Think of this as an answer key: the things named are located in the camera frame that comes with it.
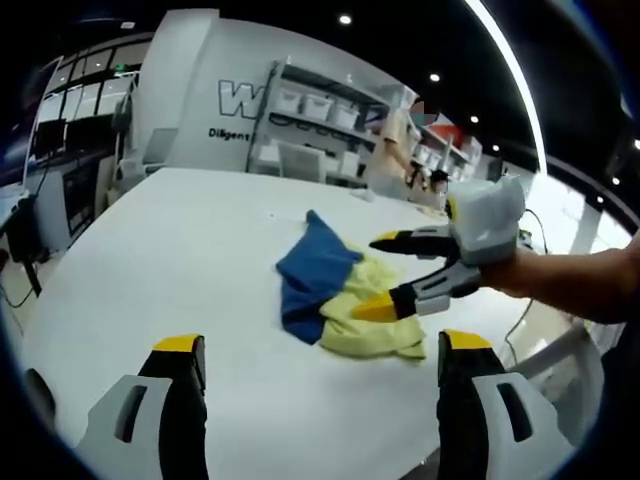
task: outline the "yellow cloth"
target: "yellow cloth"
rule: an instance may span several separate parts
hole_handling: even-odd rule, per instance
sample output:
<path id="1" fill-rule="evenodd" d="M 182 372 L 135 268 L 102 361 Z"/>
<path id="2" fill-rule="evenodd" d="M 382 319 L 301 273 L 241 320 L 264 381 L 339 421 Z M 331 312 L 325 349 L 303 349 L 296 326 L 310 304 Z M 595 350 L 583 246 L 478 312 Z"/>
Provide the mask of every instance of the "yellow cloth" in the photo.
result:
<path id="1" fill-rule="evenodd" d="M 352 245 L 347 247 L 361 251 Z M 327 317 L 320 345 L 350 357 L 396 354 L 410 360 L 425 359 L 422 346 L 425 334 L 415 316 L 393 323 L 373 323 L 351 317 L 356 305 L 396 284 L 396 274 L 390 267 L 365 254 L 364 259 L 354 265 L 342 292 L 320 308 L 320 313 Z"/>

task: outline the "white wall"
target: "white wall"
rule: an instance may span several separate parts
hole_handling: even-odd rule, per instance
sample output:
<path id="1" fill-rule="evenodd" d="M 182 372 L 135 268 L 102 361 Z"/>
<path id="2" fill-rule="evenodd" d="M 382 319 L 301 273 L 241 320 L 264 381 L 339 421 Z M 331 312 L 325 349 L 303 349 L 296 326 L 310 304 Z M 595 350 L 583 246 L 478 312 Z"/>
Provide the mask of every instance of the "white wall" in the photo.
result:
<path id="1" fill-rule="evenodd" d="M 354 83 L 364 87 L 398 83 L 372 65 L 312 38 L 266 25 L 216 19 L 214 10 L 167 13 L 142 66 L 142 102 L 136 107 L 141 121 L 139 146 L 146 145 L 154 129 L 179 127 L 169 157 L 174 165 L 244 171 L 249 142 L 211 138 L 209 129 L 253 132 L 274 60 L 289 56 L 296 64 L 334 77 L 351 75 Z M 176 59 L 177 54 L 184 58 Z M 231 85 L 235 96 L 230 96 Z M 223 112 L 221 96 L 238 108 Z"/>

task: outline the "desk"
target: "desk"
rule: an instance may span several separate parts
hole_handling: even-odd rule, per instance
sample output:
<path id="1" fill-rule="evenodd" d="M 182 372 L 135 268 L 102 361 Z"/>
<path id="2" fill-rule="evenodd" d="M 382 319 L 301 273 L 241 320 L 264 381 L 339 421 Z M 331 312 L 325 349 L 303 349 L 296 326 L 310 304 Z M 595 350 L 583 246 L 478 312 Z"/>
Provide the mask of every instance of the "desk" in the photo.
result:
<path id="1" fill-rule="evenodd" d="M 224 480 L 392 480 L 439 444 L 437 333 L 477 332 L 498 348 L 526 300 L 483 289 L 421 323 L 428 359 L 356 361 L 280 325 L 274 264 L 315 209 L 359 245 L 436 223 L 415 206 L 368 203 L 328 185 L 165 168 L 105 212 L 51 275 L 25 331 L 22 366 L 48 382 L 57 428 L 76 445 L 87 412 L 160 339 L 206 338 L 206 457 Z M 404 280 L 443 262 L 371 250 Z"/>

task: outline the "led light strip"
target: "led light strip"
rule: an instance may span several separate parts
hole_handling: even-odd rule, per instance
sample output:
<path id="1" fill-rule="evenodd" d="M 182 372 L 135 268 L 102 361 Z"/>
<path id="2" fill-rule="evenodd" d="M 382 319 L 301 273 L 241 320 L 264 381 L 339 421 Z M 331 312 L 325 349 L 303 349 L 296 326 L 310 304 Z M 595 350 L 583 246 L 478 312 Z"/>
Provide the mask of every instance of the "led light strip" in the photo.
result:
<path id="1" fill-rule="evenodd" d="M 520 91 L 520 96 L 522 97 L 522 101 L 524 102 L 524 107 L 527 110 L 527 115 L 529 116 L 529 123 L 531 124 L 531 131 L 533 132 L 533 140 L 536 144 L 536 152 L 538 154 L 538 166 L 540 168 L 540 173 L 546 175 L 547 155 L 544 151 L 542 129 L 540 128 L 538 113 L 536 112 L 536 106 L 533 103 L 531 90 L 529 90 L 529 85 L 524 78 L 524 73 L 522 73 L 520 64 L 518 63 L 518 60 L 516 60 L 516 56 L 513 54 L 513 50 L 511 50 L 511 46 L 509 45 L 509 42 L 507 42 L 507 39 L 502 33 L 502 30 L 500 30 L 500 27 L 493 19 L 486 7 L 482 4 L 482 2 L 480 0 L 464 1 L 482 22 L 484 28 L 486 28 L 486 30 L 489 32 L 489 35 L 491 35 L 491 38 L 500 50 L 502 57 L 507 62 L 509 70 L 511 70 L 511 75 L 513 75 L 513 79 L 516 81 L 516 85 L 518 86 L 518 90 Z"/>

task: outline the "computer monitor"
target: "computer monitor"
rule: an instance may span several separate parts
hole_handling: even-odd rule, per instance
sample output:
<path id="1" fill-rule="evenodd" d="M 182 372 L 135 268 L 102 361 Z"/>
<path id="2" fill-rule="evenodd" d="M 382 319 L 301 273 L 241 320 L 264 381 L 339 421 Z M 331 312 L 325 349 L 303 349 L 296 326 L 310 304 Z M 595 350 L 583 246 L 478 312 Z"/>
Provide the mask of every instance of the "computer monitor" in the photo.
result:
<path id="1" fill-rule="evenodd" d="M 11 114 L 15 118 L 15 123 L 0 156 L 0 187 L 10 185 L 12 194 L 14 190 L 15 193 L 24 191 L 27 161 L 30 156 L 36 119 L 47 86 L 61 60 L 62 57 L 53 60 L 25 79 L 25 88 L 17 97 L 18 104 L 12 109 Z"/>
<path id="2" fill-rule="evenodd" d="M 36 159 L 46 157 L 62 148 L 64 145 L 65 124 L 64 120 L 51 120 L 38 124 L 31 150 Z"/>
<path id="3" fill-rule="evenodd" d="M 113 115 L 96 115 L 67 123 L 65 150 L 78 153 L 115 148 L 112 120 Z"/>

